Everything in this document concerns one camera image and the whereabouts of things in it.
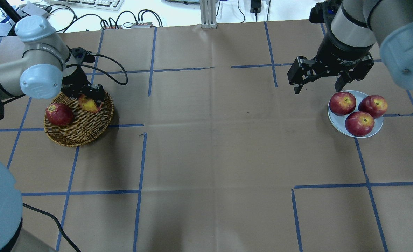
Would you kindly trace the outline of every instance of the white keyboard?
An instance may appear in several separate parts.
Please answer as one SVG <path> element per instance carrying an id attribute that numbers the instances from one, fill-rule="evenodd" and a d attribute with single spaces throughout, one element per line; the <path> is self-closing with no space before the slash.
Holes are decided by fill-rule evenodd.
<path id="1" fill-rule="evenodd" d="M 119 10 L 125 0 L 45 0 L 49 4 Z"/>

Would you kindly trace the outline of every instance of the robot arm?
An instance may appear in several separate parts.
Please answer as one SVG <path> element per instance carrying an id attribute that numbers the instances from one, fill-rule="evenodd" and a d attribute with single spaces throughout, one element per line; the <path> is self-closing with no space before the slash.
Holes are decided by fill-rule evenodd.
<path id="1" fill-rule="evenodd" d="M 102 86 L 91 85 L 79 66 L 87 51 L 72 50 L 77 57 L 82 55 L 76 59 L 45 18 L 21 19 L 15 32 L 25 48 L 22 59 L 0 64 L 0 119 L 4 116 L 2 101 L 23 94 L 49 99 L 62 91 L 70 98 L 85 94 L 98 106 L 104 101 Z"/>
<path id="2" fill-rule="evenodd" d="M 339 76 L 336 91 L 362 80 L 374 64 L 369 51 L 375 42 L 395 83 L 413 89 L 413 1 L 327 0 L 317 3 L 309 20 L 325 23 L 328 32 L 313 59 L 298 56 L 291 66 L 296 94 L 323 76 Z"/>

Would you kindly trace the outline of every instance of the black tube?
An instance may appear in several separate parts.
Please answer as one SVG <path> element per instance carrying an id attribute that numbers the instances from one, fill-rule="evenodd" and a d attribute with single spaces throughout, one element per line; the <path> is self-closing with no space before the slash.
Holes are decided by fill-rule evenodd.
<path id="1" fill-rule="evenodd" d="M 21 19 L 21 16 L 12 8 L 12 6 L 6 0 L 0 0 L 0 8 L 9 16 L 14 23 L 18 23 Z"/>

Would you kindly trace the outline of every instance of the wicker basket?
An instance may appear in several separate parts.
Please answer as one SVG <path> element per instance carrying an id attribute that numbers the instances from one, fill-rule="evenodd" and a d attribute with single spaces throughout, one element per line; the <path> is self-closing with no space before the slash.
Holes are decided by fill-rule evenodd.
<path id="1" fill-rule="evenodd" d="M 63 93 L 59 93 L 52 102 L 66 104 L 74 113 L 74 121 L 66 126 L 54 125 L 45 116 L 45 133 L 59 145 L 75 147 L 92 142 L 107 129 L 113 118 L 113 101 L 107 92 L 98 113 L 82 110 L 77 99 L 70 99 Z"/>

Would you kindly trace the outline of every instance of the apple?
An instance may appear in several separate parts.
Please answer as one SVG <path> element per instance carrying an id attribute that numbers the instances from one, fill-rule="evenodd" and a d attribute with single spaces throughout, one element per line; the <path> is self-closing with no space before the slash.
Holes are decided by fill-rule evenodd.
<path id="1" fill-rule="evenodd" d="M 46 118 L 54 125 L 68 125 L 74 120 L 71 108 L 63 103 L 51 103 L 46 109 Z"/>
<path id="2" fill-rule="evenodd" d="M 348 115 L 355 108 L 356 98 L 349 92 L 335 93 L 329 101 L 329 109 L 338 116 Z"/>
<path id="3" fill-rule="evenodd" d="M 101 110 L 101 106 L 97 107 L 96 103 L 93 99 L 88 98 L 85 94 L 82 94 L 79 97 L 79 106 L 82 110 L 91 112 L 91 113 L 98 113 Z"/>
<path id="4" fill-rule="evenodd" d="M 357 111 L 345 120 L 345 128 L 355 136 L 365 136 L 375 127 L 375 119 L 367 112 Z"/>
<path id="5" fill-rule="evenodd" d="M 373 116 L 373 118 L 378 118 L 387 111 L 388 107 L 389 105 L 384 97 L 375 94 L 365 97 L 362 102 L 360 102 L 359 111 L 367 112 Z"/>

